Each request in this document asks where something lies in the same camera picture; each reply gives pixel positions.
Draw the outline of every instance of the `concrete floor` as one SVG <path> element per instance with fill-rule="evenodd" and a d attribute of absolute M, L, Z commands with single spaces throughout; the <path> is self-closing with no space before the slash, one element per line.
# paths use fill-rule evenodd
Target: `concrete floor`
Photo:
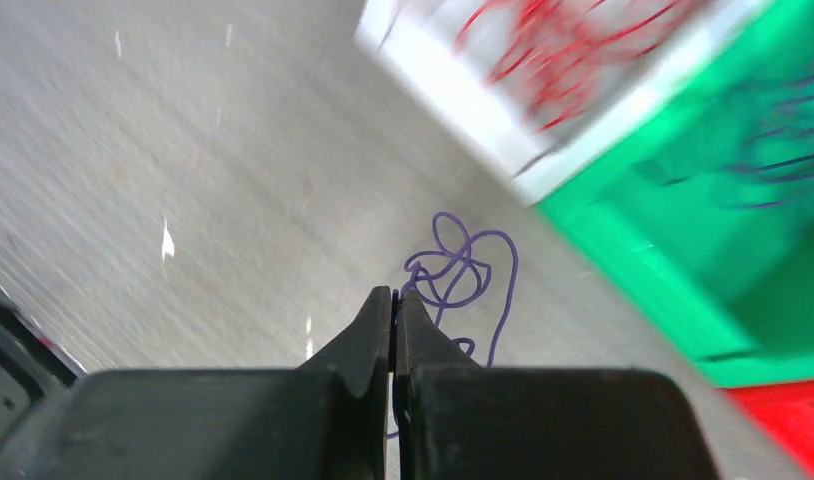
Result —
<path fill-rule="evenodd" d="M 372 286 L 403 283 L 446 210 L 519 249 L 497 364 L 665 372 L 724 478 L 803 478 L 355 49 L 361 8 L 0 0 L 0 283 L 89 370 L 292 366 L 307 319 L 319 347 Z M 504 272 L 502 247 L 476 255 Z M 479 359 L 497 275 L 443 324 Z"/>

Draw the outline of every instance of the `green plastic box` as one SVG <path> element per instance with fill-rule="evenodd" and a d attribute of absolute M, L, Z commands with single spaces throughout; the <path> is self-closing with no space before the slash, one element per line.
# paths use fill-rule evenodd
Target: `green plastic box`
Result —
<path fill-rule="evenodd" d="M 769 105 L 792 94 L 770 85 L 811 68 L 814 0 L 779 0 L 659 115 L 538 205 L 721 387 L 814 378 L 814 180 L 754 185 L 727 171 Z M 814 123 L 814 101 L 805 115 Z M 771 163 L 809 148 L 776 137 L 752 152 Z M 778 201 L 788 203 L 744 208 Z"/>

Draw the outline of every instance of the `white container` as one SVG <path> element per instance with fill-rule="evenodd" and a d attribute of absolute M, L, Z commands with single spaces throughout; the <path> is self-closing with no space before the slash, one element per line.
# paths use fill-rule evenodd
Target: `white container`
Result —
<path fill-rule="evenodd" d="M 453 42 L 484 0 L 367 0 L 356 40 L 526 205 L 537 203 L 655 115 L 774 0 L 709 0 L 660 48 L 603 73 L 588 111 L 545 132 L 487 75 L 512 14 L 495 10 Z"/>

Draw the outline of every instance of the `purple cable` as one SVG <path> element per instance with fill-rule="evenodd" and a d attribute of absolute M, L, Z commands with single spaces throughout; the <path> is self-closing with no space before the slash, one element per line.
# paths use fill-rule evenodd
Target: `purple cable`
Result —
<path fill-rule="evenodd" d="M 749 135 L 744 142 L 743 155 L 735 165 L 726 169 L 726 172 L 741 178 L 744 181 L 760 185 L 777 185 L 791 182 L 803 182 L 814 179 L 814 153 L 802 155 L 797 158 L 782 162 L 763 164 L 758 160 L 758 143 L 777 136 L 786 136 L 788 140 L 798 143 L 812 142 L 814 144 L 814 112 L 805 110 L 814 102 L 814 91 L 807 89 L 814 87 L 814 73 L 805 78 L 793 82 L 785 82 L 783 85 L 747 85 L 744 84 L 739 89 L 753 89 L 761 95 L 778 95 L 780 91 L 789 91 L 789 98 L 775 102 L 775 106 L 766 115 L 758 115 L 756 133 Z M 785 126 L 767 128 L 763 122 L 775 122 Z M 787 205 L 803 198 L 806 194 L 814 192 L 814 186 L 803 188 L 801 194 L 791 196 L 791 198 L 778 201 L 743 203 L 734 205 L 736 208 L 757 209 Z"/>
<path fill-rule="evenodd" d="M 447 248 L 439 233 L 439 222 L 441 219 L 448 219 L 460 230 L 463 236 L 463 244 L 455 252 Z M 510 306 L 513 302 L 513 290 L 516 286 L 516 275 L 519 272 L 519 253 L 516 251 L 516 245 L 509 235 L 500 230 L 483 230 L 474 235 L 469 235 L 466 226 L 459 218 L 448 212 L 439 212 L 433 218 L 433 234 L 434 241 L 439 250 L 423 250 L 410 256 L 404 262 L 404 271 L 410 274 L 409 280 L 401 287 L 401 292 L 406 293 L 410 290 L 415 290 L 422 301 L 431 307 L 437 309 L 434 325 L 440 327 L 442 324 L 442 316 L 446 310 L 462 308 L 477 300 L 483 295 L 487 288 L 489 288 L 490 281 L 492 280 L 492 266 L 488 263 L 481 262 L 472 258 L 472 245 L 478 240 L 487 237 L 497 237 L 507 243 L 510 248 L 510 256 L 513 263 L 510 268 L 510 282 L 507 286 L 507 296 L 504 302 L 504 309 L 501 312 L 501 318 L 496 324 L 495 332 L 492 335 L 492 340 L 489 344 L 489 354 L 487 355 L 486 366 L 491 367 L 495 361 L 495 350 L 498 347 L 498 341 L 501 338 L 501 333 L 504 331 L 504 325 L 507 323 L 507 317 L 510 315 Z M 439 271 L 432 273 L 427 267 L 422 265 L 421 260 L 431 257 L 446 258 L 448 262 L 445 267 Z M 452 270 L 457 268 L 457 273 L 454 278 L 440 294 L 440 290 L 434 282 L 445 277 Z M 475 290 L 463 298 L 462 300 L 451 300 L 451 294 L 454 287 L 463 278 L 463 276 L 470 272 L 475 278 Z M 420 285 L 427 287 L 429 294 L 425 294 L 419 289 Z M 475 352 L 475 341 L 471 338 L 455 338 L 452 340 L 459 348 L 462 346 L 467 347 L 466 354 L 470 357 Z M 392 439 L 398 436 L 398 432 L 387 434 L 386 438 Z"/>
<path fill-rule="evenodd" d="M 744 81 L 732 87 L 724 99 L 720 97 L 710 101 L 721 105 L 730 114 L 744 111 L 746 118 L 754 119 L 739 145 L 737 160 L 724 168 L 717 168 L 724 175 L 717 178 L 711 191 L 714 204 L 729 209 L 760 209 L 792 204 L 814 194 L 814 63 L 804 78 L 794 81 Z M 776 137 L 805 147 L 806 154 L 780 162 L 765 162 L 761 158 L 761 144 Z M 731 155 L 733 153 L 729 150 L 726 157 Z M 698 166 L 692 168 L 675 176 L 671 172 L 680 169 L 668 161 L 664 163 L 662 159 L 652 159 L 638 166 L 641 174 L 663 186 L 689 180 Z M 783 188 L 791 185 L 792 189 L 782 192 L 786 196 L 775 201 L 733 198 L 735 194 L 739 195 L 736 192 L 743 187 L 776 185 Z"/>

